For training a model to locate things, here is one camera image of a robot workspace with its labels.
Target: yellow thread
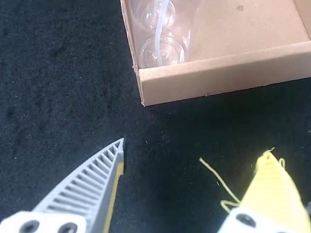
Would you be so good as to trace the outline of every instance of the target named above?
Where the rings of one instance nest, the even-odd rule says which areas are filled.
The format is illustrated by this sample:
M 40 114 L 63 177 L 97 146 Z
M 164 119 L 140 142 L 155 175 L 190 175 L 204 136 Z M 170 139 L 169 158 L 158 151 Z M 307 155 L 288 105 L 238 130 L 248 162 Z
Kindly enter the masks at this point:
M 221 200 L 220 201 L 220 205 L 222 206 L 222 208 L 229 214 L 230 213 L 230 209 L 228 207 L 228 205 L 231 205 L 232 207 L 239 207 L 239 203 L 234 203 L 228 200 Z
M 279 163 L 281 164 L 281 166 L 285 169 L 285 159 L 280 158 L 278 162 L 279 162 Z
M 215 176 L 216 178 L 220 181 L 220 183 L 223 185 L 223 187 L 225 188 L 225 190 L 228 192 L 228 194 L 237 202 L 240 203 L 241 201 L 232 193 L 232 191 L 230 190 L 230 188 L 226 185 L 226 183 L 224 182 L 224 180 L 221 178 L 221 176 L 217 173 L 217 171 L 215 171 L 215 169 L 213 169 L 207 162 L 205 162 L 202 158 L 200 158 L 199 160 L 208 170 L 210 170 Z

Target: cardboard box wall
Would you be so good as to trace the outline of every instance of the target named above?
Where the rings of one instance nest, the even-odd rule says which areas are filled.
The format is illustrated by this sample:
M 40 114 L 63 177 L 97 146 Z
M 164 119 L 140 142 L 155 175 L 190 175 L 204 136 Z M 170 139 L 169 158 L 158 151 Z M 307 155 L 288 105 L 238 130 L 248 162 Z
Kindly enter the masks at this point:
M 311 0 L 205 0 L 190 61 L 147 69 L 129 1 L 121 8 L 144 106 L 311 77 Z

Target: plastic cup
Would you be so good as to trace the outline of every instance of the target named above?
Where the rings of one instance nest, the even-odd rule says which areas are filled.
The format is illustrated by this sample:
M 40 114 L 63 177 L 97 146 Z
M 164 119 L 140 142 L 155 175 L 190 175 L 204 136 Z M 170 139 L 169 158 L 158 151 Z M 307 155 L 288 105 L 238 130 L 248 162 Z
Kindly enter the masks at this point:
M 130 0 L 139 68 L 186 62 L 202 0 Z

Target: black carpet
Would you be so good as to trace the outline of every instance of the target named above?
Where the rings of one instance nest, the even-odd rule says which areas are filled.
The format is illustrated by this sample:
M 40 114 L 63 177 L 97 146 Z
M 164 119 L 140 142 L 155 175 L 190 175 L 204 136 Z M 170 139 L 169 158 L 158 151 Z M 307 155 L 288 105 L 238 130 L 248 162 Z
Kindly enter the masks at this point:
M 311 79 L 143 108 L 118 0 L 0 1 L 0 219 L 126 136 L 112 233 L 217 232 L 276 147 L 311 199 Z

